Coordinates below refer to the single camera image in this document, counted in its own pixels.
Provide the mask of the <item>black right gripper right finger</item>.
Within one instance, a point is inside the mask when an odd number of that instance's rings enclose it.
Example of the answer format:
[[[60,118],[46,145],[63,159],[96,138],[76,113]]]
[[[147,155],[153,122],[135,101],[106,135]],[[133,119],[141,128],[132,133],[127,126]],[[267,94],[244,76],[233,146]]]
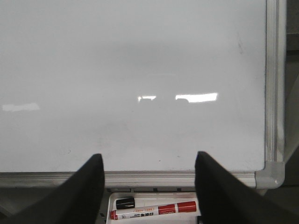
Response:
[[[195,162],[195,189],[205,224],[297,224],[299,217],[247,187],[206,152]]]

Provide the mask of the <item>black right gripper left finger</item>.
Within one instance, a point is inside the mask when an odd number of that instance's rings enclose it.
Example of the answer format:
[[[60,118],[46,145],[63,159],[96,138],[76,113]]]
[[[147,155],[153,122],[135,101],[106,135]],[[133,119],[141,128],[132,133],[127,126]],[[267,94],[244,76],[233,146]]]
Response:
[[[104,193],[102,156],[94,154],[42,200],[1,220],[2,224],[93,224]]]

